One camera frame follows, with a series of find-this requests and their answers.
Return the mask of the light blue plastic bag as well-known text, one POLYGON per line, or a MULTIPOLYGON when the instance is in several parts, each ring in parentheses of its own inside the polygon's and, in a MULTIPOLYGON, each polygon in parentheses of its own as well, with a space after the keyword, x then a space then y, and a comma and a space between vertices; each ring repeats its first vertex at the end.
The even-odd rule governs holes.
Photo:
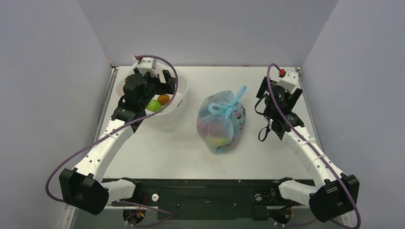
POLYGON ((247 91, 221 91, 206 97, 196 120, 199 136, 214 154, 228 153, 241 140, 246 123, 246 110, 241 98, 247 91))

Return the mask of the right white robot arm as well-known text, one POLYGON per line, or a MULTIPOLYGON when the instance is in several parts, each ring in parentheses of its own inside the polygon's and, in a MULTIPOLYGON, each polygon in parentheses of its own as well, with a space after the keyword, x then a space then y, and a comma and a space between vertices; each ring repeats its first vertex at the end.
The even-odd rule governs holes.
POLYGON ((274 132, 290 147, 314 182, 311 186, 290 177, 281 178, 274 181, 269 197, 276 204, 291 200, 309 207, 320 222, 351 211, 357 213, 360 182, 355 175, 346 175, 331 162, 316 139, 310 136, 303 121, 292 112, 301 94, 299 88, 290 93, 280 82, 264 78, 256 95, 258 101, 265 104, 259 115, 267 120, 267 126, 263 128, 265 135, 259 141, 263 142, 269 132, 274 132))

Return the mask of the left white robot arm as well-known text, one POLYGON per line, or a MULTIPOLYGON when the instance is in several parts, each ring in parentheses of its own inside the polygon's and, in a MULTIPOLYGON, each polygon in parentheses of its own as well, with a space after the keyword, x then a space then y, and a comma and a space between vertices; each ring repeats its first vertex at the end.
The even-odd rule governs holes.
POLYGON ((123 144, 149 117, 146 107, 156 95, 176 95, 178 74, 168 70, 160 74, 151 70, 140 73, 137 69, 125 79, 120 97, 105 132, 86 156, 73 169, 64 169, 59 175, 63 201, 92 215, 100 214, 111 202, 125 200, 137 205, 142 200, 139 182, 123 177, 103 183, 104 174, 123 144))

